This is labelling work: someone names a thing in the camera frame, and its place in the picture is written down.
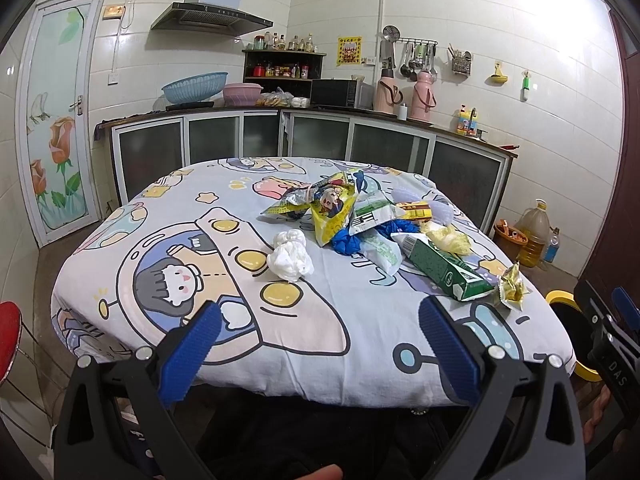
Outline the gold wrapper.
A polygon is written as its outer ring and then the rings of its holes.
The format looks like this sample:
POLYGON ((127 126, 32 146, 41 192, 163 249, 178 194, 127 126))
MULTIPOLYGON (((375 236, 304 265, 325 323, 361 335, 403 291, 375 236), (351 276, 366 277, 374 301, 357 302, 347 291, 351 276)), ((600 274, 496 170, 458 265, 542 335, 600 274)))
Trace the gold wrapper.
POLYGON ((513 263, 498 279, 496 305, 511 311, 523 311, 524 299, 528 294, 520 264, 513 263))

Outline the green white carton box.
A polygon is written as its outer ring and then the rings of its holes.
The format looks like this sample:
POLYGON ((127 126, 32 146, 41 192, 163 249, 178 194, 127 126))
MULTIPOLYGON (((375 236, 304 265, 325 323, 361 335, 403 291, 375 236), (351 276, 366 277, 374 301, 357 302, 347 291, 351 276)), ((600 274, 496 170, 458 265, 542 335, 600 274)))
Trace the green white carton box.
POLYGON ((465 302, 488 296, 495 285, 477 274, 462 259, 443 252, 423 234, 393 233, 406 261, 400 276, 417 292, 448 296, 465 302))

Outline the yellow plastic bag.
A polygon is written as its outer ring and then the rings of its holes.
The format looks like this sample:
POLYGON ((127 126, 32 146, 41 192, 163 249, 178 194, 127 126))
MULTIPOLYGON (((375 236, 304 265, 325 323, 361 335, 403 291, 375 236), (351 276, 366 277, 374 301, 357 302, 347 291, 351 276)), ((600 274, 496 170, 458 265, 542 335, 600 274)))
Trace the yellow plastic bag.
POLYGON ((420 232, 424 234, 438 249, 459 257, 468 256, 472 252, 469 237, 457 230, 452 224, 444 226, 433 220, 423 223, 420 232))

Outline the white green wrapper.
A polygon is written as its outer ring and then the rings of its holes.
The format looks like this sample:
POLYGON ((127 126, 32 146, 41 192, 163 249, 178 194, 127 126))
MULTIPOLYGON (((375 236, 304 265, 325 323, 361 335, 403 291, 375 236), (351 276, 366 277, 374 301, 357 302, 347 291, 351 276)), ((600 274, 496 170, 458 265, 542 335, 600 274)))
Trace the white green wrapper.
POLYGON ((376 229, 370 229, 358 234, 360 252, 380 270, 389 276, 395 275, 402 263, 399 245, 389 240, 376 229))

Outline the blue glove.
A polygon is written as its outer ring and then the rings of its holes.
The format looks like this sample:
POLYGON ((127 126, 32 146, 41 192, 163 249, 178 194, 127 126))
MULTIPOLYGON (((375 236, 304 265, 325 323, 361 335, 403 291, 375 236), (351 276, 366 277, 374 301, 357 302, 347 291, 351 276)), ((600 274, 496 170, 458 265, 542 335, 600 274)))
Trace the blue glove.
POLYGON ((339 230, 330 241, 331 247, 340 255, 364 255, 370 250, 370 240, 376 231, 370 229, 358 234, 350 234, 349 229, 339 230))
POLYGON ((384 237, 391 240, 395 233, 419 233, 420 228, 409 220, 394 219, 379 224, 375 229, 384 237))

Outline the yellow red long box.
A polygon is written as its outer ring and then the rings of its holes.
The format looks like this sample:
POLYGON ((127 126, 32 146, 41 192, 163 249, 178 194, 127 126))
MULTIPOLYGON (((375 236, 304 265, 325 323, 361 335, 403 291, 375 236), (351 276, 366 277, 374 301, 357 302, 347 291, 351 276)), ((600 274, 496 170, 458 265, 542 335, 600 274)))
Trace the yellow red long box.
POLYGON ((432 210, 427 202, 397 203, 396 218, 412 222, 430 221, 432 210))

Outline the green white snack bag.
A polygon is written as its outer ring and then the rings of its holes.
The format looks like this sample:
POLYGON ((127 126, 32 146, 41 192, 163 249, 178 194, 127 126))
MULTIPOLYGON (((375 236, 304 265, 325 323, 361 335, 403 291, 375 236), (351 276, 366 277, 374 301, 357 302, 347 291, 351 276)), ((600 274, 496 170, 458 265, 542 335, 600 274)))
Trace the green white snack bag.
POLYGON ((360 192, 349 221, 349 234, 358 235, 374 229, 383 223, 401 219, 405 214, 400 207, 392 203, 380 190, 360 192))

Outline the white tissue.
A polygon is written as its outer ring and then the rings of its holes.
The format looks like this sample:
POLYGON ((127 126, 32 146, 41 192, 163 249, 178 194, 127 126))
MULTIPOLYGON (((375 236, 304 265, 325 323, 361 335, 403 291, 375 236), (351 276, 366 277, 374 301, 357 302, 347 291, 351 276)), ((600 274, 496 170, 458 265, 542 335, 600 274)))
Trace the white tissue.
POLYGON ((314 273, 314 264, 306 248, 306 236, 301 230, 282 231, 274 237, 272 244, 267 264, 278 278, 296 283, 314 273))

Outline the yellow snack bag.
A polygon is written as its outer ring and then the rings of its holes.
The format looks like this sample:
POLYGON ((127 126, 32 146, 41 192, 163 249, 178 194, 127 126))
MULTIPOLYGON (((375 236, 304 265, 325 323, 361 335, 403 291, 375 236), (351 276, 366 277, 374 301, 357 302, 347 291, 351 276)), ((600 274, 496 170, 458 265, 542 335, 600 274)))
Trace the yellow snack bag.
POLYGON ((357 197, 355 174, 341 171, 303 188, 289 188, 262 215, 299 219, 309 211, 314 237, 323 247, 333 240, 338 231, 348 227, 357 197))

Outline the yellow rimmed black trash bin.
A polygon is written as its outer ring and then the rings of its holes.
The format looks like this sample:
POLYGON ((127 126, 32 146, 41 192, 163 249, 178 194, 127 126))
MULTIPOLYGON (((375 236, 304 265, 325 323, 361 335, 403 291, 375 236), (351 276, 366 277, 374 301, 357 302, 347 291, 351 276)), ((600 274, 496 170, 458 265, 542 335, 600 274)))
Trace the yellow rimmed black trash bin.
POLYGON ((586 382, 600 382, 601 377, 589 359, 593 347, 592 323, 576 304, 573 294, 565 290, 552 290, 546 295, 546 301, 570 337, 576 358, 574 373, 586 382))

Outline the kitchen counter cabinet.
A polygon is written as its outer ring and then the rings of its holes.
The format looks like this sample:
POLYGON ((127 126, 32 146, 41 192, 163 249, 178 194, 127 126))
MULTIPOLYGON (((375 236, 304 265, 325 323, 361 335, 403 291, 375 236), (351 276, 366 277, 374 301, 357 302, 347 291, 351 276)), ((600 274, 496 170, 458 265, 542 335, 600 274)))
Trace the kitchen counter cabinet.
POLYGON ((494 224, 515 154, 416 120, 354 108, 175 105, 100 122, 119 203, 194 162, 310 157, 361 162, 433 180, 483 232, 494 224))

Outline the blue label water bottle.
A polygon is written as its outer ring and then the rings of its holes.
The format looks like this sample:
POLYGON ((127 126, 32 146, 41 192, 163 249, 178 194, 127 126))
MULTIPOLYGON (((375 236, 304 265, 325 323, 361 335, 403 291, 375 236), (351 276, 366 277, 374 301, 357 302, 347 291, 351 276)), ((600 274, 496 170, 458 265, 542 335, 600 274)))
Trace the blue label water bottle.
POLYGON ((544 258, 542 258, 542 260, 544 260, 545 263, 552 263, 554 261, 556 254, 558 253, 559 248, 560 248, 560 229, 553 228, 552 235, 549 240, 549 244, 547 246, 546 252, 544 253, 544 258))

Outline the large cooking oil jug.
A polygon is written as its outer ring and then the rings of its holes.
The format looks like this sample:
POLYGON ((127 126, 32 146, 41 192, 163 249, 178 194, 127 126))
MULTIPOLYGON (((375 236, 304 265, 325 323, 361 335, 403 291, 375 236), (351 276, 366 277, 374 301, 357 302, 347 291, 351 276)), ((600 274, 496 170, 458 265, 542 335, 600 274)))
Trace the large cooking oil jug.
POLYGON ((550 236, 550 221, 547 203, 542 198, 536 199, 536 206, 526 209, 515 227, 526 237, 527 242, 518 253, 521 266, 536 266, 546 248, 550 236))

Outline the brown plastic waste bucket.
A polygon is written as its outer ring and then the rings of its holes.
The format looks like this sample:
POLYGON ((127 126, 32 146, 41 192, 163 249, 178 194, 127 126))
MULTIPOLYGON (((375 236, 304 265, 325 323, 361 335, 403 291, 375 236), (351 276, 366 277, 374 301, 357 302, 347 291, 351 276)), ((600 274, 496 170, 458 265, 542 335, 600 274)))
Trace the brown plastic waste bucket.
POLYGON ((518 255, 528 243, 528 237, 504 219, 495 222, 492 240, 512 262, 518 260, 518 255))

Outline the red stool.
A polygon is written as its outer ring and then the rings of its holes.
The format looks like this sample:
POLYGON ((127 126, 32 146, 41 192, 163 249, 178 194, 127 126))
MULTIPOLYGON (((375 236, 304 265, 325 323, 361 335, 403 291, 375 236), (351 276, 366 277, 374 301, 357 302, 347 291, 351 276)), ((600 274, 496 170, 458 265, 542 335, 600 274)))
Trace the red stool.
POLYGON ((20 348, 22 312, 12 301, 0 304, 0 384, 9 376, 20 348))

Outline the cartoon astronaut tablecloth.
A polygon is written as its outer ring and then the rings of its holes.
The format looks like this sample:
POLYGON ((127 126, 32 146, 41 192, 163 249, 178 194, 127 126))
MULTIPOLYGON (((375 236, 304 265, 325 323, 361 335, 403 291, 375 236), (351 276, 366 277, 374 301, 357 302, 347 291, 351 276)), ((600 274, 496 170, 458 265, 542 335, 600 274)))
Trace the cartoon astronaut tablecloth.
POLYGON ((389 276, 364 255, 319 246, 310 214, 262 215, 289 188, 341 171, 355 174, 358 195, 406 188, 449 202, 420 174, 358 162, 200 162, 147 186, 65 261, 51 296, 55 333, 75 356, 113 361, 156 346, 213 301, 221 331, 198 373, 203 382, 360 408, 428 408, 454 402, 419 325, 420 302, 435 296, 483 344, 525 361, 555 354, 574 370, 570 337, 534 286, 523 311, 499 308, 496 295, 427 295, 399 270, 389 276), (296 283, 267 264, 274 237, 292 229, 305 234, 314 264, 296 283))

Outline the yellow detergent bottles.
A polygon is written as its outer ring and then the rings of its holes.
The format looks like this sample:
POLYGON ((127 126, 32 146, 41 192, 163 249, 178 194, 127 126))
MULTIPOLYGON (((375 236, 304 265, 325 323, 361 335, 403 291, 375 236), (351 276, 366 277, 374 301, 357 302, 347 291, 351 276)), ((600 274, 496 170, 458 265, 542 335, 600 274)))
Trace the yellow detergent bottles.
POLYGON ((462 136, 477 135, 477 110, 475 107, 467 108, 464 104, 460 106, 456 130, 457 134, 462 134, 462 136))

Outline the pink thermos right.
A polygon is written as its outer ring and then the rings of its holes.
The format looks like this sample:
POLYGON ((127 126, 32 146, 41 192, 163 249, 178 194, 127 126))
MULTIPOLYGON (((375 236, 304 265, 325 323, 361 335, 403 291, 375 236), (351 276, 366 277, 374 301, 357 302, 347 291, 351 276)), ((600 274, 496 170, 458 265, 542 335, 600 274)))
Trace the pink thermos right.
POLYGON ((418 73, 418 79, 413 87, 409 118, 418 122, 432 122, 431 114, 436 105, 432 74, 418 73))

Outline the pink thermos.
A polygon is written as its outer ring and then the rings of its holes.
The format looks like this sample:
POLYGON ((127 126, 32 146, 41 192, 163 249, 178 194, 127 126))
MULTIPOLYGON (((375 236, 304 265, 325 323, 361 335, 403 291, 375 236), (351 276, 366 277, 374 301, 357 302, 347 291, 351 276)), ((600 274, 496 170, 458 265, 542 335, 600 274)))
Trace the pink thermos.
POLYGON ((436 105, 432 74, 418 73, 418 79, 413 87, 409 118, 418 122, 432 122, 431 114, 436 105))
POLYGON ((396 84, 394 71, 383 68, 381 78, 376 85, 374 110, 377 113, 393 115, 396 107, 404 100, 404 95, 396 84))

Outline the pink thermos left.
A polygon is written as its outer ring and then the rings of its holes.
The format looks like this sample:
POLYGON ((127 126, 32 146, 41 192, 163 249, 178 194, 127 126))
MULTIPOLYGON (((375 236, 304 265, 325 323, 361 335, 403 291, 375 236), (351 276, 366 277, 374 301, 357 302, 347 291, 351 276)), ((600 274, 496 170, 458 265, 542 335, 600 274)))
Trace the pink thermos left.
POLYGON ((394 71, 383 68, 381 78, 376 85, 374 110, 377 113, 393 115, 396 107, 404 100, 404 95, 396 84, 394 71))

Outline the hanging utensil rack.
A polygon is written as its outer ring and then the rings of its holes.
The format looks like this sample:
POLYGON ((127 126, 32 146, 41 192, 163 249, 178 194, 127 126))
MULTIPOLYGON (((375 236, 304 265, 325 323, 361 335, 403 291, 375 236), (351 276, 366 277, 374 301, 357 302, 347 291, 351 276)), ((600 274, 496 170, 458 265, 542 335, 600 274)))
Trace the hanging utensil rack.
POLYGON ((412 81, 417 81, 418 75, 424 72, 436 80, 437 47, 436 40, 405 37, 395 25, 386 25, 382 29, 378 47, 381 70, 391 70, 412 81))

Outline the black microwave oven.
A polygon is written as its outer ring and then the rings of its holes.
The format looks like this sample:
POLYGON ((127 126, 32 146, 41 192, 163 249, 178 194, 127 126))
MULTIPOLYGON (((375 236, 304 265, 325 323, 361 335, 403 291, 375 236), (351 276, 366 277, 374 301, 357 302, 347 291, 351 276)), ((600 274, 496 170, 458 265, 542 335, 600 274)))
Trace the black microwave oven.
POLYGON ((315 79, 311 83, 312 106, 372 110, 374 88, 357 79, 315 79))

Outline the blue plastic basket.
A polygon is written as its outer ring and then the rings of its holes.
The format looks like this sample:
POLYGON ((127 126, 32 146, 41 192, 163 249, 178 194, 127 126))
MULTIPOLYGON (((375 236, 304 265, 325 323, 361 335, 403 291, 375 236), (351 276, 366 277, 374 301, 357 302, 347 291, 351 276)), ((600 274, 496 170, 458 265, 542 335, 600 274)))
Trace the blue plastic basket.
POLYGON ((220 93, 227 78, 227 72, 199 74, 165 84, 162 91, 171 104, 202 102, 220 93))

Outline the pink plastic basin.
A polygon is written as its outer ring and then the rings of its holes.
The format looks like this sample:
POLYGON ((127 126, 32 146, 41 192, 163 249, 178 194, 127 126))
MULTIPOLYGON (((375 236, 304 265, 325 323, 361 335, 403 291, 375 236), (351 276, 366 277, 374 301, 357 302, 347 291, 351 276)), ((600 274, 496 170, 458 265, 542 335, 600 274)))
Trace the pink plastic basin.
POLYGON ((262 94, 260 84, 226 84, 222 89, 224 105, 230 107, 254 106, 262 94))

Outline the flower painted glass door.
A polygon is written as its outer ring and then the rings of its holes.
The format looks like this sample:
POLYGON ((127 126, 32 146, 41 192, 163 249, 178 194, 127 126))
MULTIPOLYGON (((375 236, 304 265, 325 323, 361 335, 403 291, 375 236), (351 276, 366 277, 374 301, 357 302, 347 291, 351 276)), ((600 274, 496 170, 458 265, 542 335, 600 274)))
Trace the flower painted glass door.
POLYGON ((27 29, 17 81, 16 154, 40 248, 99 220, 88 119, 103 1, 43 1, 27 29))

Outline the black spice shelf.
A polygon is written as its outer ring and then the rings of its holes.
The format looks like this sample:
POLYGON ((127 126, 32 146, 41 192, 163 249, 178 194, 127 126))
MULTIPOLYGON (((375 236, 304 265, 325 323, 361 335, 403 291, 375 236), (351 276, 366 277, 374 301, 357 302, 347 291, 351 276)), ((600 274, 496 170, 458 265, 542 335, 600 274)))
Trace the black spice shelf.
POLYGON ((309 98, 311 85, 322 78, 325 53, 292 50, 245 49, 243 82, 259 84, 269 93, 281 89, 309 98))

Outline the silver range hood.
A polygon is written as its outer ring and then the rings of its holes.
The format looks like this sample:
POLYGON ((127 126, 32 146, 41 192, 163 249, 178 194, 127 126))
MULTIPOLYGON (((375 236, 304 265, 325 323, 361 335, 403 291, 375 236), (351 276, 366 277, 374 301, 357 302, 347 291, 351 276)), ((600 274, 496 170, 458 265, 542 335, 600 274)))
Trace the silver range hood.
POLYGON ((272 21, 242 11, 240 0, 183 0, 171 3, 151 29, 211 32, 236 38, 272 25, 272 21))

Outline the yellow wall poster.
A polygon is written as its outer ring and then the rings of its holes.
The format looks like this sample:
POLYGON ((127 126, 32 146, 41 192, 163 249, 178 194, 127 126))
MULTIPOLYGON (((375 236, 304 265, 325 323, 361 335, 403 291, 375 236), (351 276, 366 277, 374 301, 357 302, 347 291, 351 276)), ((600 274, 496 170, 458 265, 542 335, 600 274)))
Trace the yellow wall poster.
POLYGON ((336 65, 359 65, 361 63, 362 38, 360 36, 338 37, 336 65))

